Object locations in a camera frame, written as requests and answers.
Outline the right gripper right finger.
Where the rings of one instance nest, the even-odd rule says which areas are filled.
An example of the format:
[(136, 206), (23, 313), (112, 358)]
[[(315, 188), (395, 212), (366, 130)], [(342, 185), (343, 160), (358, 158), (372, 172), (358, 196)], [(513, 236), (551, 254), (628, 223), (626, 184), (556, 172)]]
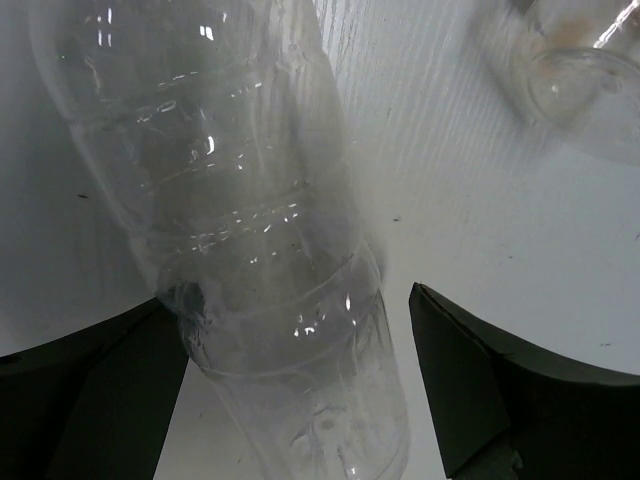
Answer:
[(546, 350), (424, 284), (409, 308), (447, 478), (638, 478), (638, 376)]

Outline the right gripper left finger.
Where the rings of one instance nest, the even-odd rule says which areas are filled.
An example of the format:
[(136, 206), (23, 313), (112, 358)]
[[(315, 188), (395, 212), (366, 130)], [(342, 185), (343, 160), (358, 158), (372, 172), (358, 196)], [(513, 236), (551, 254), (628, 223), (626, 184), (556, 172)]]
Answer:
[(186, 366), (156, 300), (2, 357), (2, 478), (153, 478)]

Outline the blue-cap clear bottle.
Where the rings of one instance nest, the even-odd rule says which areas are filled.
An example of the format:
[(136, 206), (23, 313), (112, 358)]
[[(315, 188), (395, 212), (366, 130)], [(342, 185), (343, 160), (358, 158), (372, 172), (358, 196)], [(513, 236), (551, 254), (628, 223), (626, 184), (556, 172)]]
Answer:
[(398, 479), (408, 415), (310, 1), (31, 1), (40, 74), (265, 479)]

